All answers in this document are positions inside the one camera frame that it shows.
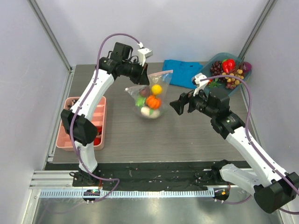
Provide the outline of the yellow toy mango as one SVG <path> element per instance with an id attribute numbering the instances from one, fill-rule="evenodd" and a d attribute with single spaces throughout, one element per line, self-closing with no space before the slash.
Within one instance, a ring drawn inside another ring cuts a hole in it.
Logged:
<path id="1" fill-rule="evenodd" d="M 151 87 L 151 93 L 153 94 L 153 95 L 160 95 L 161 93 L 163 92 L 163 89 L 162 89 L 162 87 L 160 86 L 160 85 L 158 85 L 158 84 L 155 84 L 155 85 L 153 85 L 152 87 Z"/>

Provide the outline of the green toy cucumber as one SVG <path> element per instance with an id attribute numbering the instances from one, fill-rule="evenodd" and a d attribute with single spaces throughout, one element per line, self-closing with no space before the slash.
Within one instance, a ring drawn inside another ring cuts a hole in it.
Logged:
<path id="1" fill-rule="evenodd" d="M 146 97 L 139 96 L 135 100 L 136 107 L 144 107 L 145 106 Z"/>

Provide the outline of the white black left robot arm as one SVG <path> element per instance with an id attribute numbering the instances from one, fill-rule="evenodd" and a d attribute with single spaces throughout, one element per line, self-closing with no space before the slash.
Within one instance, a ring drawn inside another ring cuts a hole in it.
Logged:
<path id="1" fill-rule="evenodd" d="M 119 76 L 129 77 L 134 84 L 149 84 L 146 59 L 153 53 L 142 43 L 138 47 L 134 56 L 131 46 L 116 42 L 114 49 L 106 57 L 98 56 L 93 76 L 83 94 L 71 109 L 61 112 L 65 132 L 79 159 L 78 172 L 73 174 L 76 184 L 95 186 L 100 181 L 93 145 L 98 130 L 92 123 L 92 118 L 105 92 Z"/>

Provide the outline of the beige toy potato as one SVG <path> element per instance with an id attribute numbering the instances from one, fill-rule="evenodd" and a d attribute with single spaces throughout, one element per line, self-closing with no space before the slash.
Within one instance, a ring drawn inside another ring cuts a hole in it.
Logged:
<path id="1" fill-rule="evenodd" d="M 141 114 L 149 119 L 156 119 L 160 116 L 159 110 L 151 109 L 147 106 L 144 106 L 140 110 Z"/>

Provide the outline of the clear pink-dotted zip bag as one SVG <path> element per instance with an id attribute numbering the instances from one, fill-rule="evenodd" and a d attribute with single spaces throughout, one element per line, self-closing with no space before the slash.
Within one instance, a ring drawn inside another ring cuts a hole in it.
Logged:
<path id="1" fill-rule="evenodd" d="M 149 85 L 135 85 L 125 89 L 134 100 L 134 111 L 147 119 L 157 119 L 166 110 L 164 98 L 172 79 L 172 70 L 148 75 Z"/>

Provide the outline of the dark purple toy onion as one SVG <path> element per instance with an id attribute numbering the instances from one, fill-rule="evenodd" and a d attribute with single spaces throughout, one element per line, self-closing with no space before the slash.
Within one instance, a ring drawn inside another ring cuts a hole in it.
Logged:
<path id="1" fill-rule="evenodd" d="M 150 87 L 145 86 L 142 89 L 140 89 L 139 94 L 141 97 L 148 97 L 150 95 Z"/>

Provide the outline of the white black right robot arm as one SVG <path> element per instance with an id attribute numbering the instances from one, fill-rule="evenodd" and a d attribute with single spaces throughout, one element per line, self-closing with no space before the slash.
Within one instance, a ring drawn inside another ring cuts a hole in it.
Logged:
<path id="1" fill-rule="evenodd" d="M 256 142 L 240 117 L 230 110 L 230 98 L 222 88 L 213 88 L 208 94 L 204 89 L 210 78 L 202 73 L 192 78 L 195 89 L 182 93 L 170 106 L 178 115 L 185 105 L 188 113 L 199 111 L 210 117 L 213 129 L 234 146 L 253 169 L 248 173 L 233 163 L 222 160 L 211 167 L 211 179 L 216 184 L 232 183 L 253 196 L 258 206 L 266 213 L 281 210 L 299 194 L 299 176 L 288 173 L 279 166 Z"/>

